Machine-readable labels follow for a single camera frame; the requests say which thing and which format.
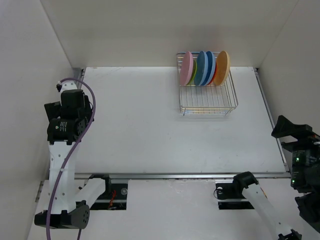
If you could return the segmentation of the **wire dish rack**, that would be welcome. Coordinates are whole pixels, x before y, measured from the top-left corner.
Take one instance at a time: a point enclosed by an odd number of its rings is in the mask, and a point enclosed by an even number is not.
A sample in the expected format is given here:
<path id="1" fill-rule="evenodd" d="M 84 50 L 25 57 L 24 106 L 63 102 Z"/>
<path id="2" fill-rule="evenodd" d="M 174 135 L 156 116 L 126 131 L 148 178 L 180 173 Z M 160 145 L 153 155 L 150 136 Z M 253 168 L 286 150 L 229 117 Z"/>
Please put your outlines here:
<path id="1" fill-rule="evenodd" d="M 200 52 L 192 52 L 193 60 L 197 60 Z M 214 52 L 215 62 L 220 52 Z M 179 107 L 184 116 L 226 116 L 238 106 L 238 98 L 229 69 L 228 77 L 222 85 L 196 86 L 180 85 L 180 70 L 186 52 L 176 54 L 177 74 L 179 83 Z"/>

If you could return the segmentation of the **beige plate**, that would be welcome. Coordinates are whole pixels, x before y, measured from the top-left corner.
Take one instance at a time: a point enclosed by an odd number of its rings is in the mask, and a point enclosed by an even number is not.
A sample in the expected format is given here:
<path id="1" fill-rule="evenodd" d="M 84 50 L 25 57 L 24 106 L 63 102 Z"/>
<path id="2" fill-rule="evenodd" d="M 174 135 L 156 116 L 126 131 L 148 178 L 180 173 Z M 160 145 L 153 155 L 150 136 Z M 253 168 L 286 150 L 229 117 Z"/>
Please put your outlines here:
<path id="1" fill-rule="evenodd" d="M 230 72 L 230 56 L 226 51 L 221 51 L 216 58 L 216 75 L 213 80 L 216 86 L 222 85 Z"/>

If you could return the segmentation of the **orange plate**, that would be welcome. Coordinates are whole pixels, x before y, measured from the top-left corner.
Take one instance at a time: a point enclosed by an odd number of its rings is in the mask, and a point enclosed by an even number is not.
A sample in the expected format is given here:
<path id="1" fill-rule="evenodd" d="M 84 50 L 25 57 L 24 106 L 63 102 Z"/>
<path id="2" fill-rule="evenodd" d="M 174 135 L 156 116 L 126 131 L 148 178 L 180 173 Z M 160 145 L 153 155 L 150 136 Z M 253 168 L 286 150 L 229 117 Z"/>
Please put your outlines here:
<path id="1" fill-rule="evenodd" d="M 217 69 L 218 69 L 218 67 L 217 67 L 217 63 L 215 63 L 215 70 L 214 70 L 214 74 L 213 74 L 213 76 L 212 76 L 212 79 L 211 79 L 211 80 L 210 80 L 210 82 L 208 83 L 208 85 L 211 85 L 211 84 L 214 82 L 214 79 L 215 79 L 216 74 L 217 74 Z"/>

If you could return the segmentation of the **light blue plate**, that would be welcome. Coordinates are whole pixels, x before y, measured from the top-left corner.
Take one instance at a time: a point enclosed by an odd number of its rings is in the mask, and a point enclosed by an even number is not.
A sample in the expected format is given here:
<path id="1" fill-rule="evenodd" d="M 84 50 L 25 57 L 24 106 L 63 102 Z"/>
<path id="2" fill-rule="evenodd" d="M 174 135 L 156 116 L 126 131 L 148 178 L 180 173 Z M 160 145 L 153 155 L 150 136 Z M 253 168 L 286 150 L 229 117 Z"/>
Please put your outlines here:
<path id="1" fill-rule="evenodd" d="M 206 56 L 207 56 L 207 71 L 206 71 L 206 75 L 205 75 L 205 78 L 204 78 L 204 81 L 200 84 L 201 86 L 206 86 L 208 85 L 213 76 L 214 76 L 214 73 L 216 71 L 216 58 L 215 58 L 215 55 L 212 51 L 207 51 L 206 52 Z"/>

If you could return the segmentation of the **pink plate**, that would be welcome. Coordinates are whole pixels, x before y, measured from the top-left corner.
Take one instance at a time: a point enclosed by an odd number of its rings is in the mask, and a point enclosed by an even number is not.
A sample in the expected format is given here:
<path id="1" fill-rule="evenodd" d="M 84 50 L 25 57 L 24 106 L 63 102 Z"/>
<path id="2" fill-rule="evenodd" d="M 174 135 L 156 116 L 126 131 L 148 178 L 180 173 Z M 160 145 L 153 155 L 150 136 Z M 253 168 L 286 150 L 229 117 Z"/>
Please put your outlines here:
<path id="1" fill-rule="evenodd" d="M 184 54 L 180 68 L 179 83 L 181 86 L 185 86 L 189 83 L 193 73 L 193 65 L 193 55 L 190 51 L 187 51 Z"/>

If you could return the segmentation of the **green plate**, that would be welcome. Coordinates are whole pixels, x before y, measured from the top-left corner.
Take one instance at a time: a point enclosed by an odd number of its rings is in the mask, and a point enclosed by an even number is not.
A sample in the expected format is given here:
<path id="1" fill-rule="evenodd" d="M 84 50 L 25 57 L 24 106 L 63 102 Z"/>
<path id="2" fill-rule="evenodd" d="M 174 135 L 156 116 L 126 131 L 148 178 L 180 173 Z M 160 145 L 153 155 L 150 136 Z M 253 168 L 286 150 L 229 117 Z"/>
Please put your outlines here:
<path id="1" fill-rule="evenodd" d="M 194 78 L 195 78 L 195 75 L 196 75 L 196 72 L 197 72 L 197 61 L 194 59 L 193 60 L 193 68 L 192 68 L 192 74 L 191 74 L 191 77 L 190 77 L 190 80 L 189 82 L 187 83 L 187 85 L 191 85 L 192 82 L 194 81 Z"/>

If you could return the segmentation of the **dark blue plate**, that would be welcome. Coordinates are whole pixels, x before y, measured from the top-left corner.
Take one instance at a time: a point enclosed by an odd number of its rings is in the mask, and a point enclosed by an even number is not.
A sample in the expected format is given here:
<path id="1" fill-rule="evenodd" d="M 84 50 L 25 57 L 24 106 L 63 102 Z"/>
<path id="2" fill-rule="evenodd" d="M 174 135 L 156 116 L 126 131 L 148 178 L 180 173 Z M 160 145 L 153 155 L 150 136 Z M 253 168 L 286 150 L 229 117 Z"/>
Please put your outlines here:
<path id="1" fill-rule="evenodd" d="M 194 77 L 194 84 L 196 86 L 201 86 L 204 83 L 205 78 L 207 76 L 208 64 L 209 64 L 208 56 L 205 51 L 199 52 L 196 63 L 197 63 L 197 70 Z"/>

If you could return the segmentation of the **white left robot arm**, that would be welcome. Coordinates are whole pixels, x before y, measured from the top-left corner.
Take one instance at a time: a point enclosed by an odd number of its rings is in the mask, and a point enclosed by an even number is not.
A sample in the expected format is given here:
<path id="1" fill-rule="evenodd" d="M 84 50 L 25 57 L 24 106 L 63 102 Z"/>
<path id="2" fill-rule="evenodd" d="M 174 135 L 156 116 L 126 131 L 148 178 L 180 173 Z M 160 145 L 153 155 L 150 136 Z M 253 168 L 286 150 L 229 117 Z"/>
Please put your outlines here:
<path id="1" fill-rule="evenodd" d="M 107 175 L 92 175 L 76 191 L 76 150 L 85 136 L 96 113 L 96 99 L 88 97 L 77 83 L 81 80 L 65 78 L 56 88 L 60 94 L 57 102 L 44 105 L 49 125 L 47 141 L 50 154 L 48 196 L 44 209 L 34 216 L 34 224 L 51 229 L 77 229 L 87 227 L 90 208 L 100 198 L 111 195 L 112 186 Z"/>

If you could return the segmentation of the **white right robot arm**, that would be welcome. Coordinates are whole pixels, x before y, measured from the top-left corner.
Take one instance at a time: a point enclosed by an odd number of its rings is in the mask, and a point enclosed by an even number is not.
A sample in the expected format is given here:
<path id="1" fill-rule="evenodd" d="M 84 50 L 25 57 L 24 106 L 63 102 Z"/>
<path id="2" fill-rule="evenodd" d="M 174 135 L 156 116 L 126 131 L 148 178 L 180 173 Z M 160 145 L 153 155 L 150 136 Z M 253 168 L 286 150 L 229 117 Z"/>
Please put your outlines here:
<path id="1" fill-rule="evenodd" d="M 268 228 L 273 240 L 318 240 L 320 238 L 320 136 L 308 124 L 294 124 L 283 115 L 271 133 L 279 139 L 287 136 L 292 142 L 282 142 L 283 149 L 292 153 L 291 187 L 301 196 L 295 197 L 300 217 L 312 229 L 299 233 L 285 223 L 280 213 L 267 199 L 258 180 L 249 172 L 233 178 L 232 193 L 244 197 L 254 207 Z"/>

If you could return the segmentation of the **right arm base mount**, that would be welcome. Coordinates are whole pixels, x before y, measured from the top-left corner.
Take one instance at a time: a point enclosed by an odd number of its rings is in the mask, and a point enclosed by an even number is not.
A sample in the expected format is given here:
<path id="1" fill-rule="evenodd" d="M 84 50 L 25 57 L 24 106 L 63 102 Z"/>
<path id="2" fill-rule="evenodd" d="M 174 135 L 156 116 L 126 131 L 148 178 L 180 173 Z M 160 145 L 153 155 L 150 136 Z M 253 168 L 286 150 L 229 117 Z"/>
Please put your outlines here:
<path id="1" fill-rule="evenodd" d="M 270 202 L 259 182 L 252 179 L 234 179 L 232 182 L 217 182 L 213 195 L 220 210 L 266 210 Z"/>

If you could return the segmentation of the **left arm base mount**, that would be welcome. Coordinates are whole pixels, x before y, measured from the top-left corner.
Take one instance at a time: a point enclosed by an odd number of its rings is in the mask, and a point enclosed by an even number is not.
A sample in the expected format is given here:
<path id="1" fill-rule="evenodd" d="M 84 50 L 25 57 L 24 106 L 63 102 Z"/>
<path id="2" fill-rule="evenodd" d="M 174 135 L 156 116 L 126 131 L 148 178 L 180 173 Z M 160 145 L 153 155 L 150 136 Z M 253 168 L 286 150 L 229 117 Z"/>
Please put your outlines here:
<path id="1" fill-rule="evenodd" d="M 91 211 L 126 210 L 129 187 L 124 180 L 114 180 L 107 174 L 92 174 L 76 194 L 76 207 Z"/>

